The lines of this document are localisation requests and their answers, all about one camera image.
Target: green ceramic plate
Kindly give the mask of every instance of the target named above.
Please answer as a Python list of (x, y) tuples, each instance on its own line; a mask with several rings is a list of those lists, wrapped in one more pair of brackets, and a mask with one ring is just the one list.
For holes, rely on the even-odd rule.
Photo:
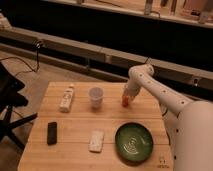
[(122, 158), (131, 162), (142, 162), (152, 153), (153, 139), (143, 125), (131, 122), (117, 130), (115, 145)]

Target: cup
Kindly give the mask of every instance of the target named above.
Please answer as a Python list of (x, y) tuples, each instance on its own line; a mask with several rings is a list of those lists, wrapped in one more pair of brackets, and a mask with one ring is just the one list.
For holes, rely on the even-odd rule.
[(89, 97), (92, 108), (100, 108), (103, 101), (103, 94), (103, 90), (100, 87), (93, 87), (89, 90)]

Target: chair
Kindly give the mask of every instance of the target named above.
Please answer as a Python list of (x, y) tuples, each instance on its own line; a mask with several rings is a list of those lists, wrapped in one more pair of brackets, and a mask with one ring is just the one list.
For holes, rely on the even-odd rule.
[(13, 77), (0, 62), (0, 113), (6, 109), (4, 118), (0, 120), (0, 142), (4, 136), (8, 136), (22, 150), (25, 145), (16, 137), (13, 129), (37, 117), (37, 113), (35, 113), (14, 122), (10, 121), (13, 107), (28, 104), (28, 100), (18, 93), (24, 86), (24, 83)]

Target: wooden tabletop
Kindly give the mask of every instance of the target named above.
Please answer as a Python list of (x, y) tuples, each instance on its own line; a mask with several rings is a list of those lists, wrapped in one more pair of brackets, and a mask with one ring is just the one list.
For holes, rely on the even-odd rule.
[[(157, 100), (142, 89), (133, 103), (124, 108), (121, 96), (124, 83), (76, 82), (75, 97), (69, 113), (59, 112), (59, 104), (69, 82), (51, 82), (43, 98), (28, 143), (20, 160), (19, 171), (172, 171), (173, 161), (168, 137)], [(103, 88), (102, 107), (93, 110), (88, 91)], [(47, 123), (58, 123), (58, 143), (48, 146)], [(138, 122), (152, 134), (153, 152), (148, 160), (137, 166), (124, 163), (116, 153), (114, 137), (124, 123)], [(101, 153), (89, 152), (93, 130), (105, 132)]]

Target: dark background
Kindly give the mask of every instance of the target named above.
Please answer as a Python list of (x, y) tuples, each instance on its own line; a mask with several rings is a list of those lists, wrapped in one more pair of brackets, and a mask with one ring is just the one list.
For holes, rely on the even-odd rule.
[[(0, 9), (15, 27), (213, 71), (213, 29), (40, 0), (0, 0)], [(35, 48), (5, 38), (0, 41), (28, 50)], [(41, 51), (85, 64), (80, 57), (48, 49)], [(126, 68), (96, 61), (91, 61), (91, 65), (122, 76), (128, 73)], [(213, 99), (210, 90), (156, 79), (178, 91)]]

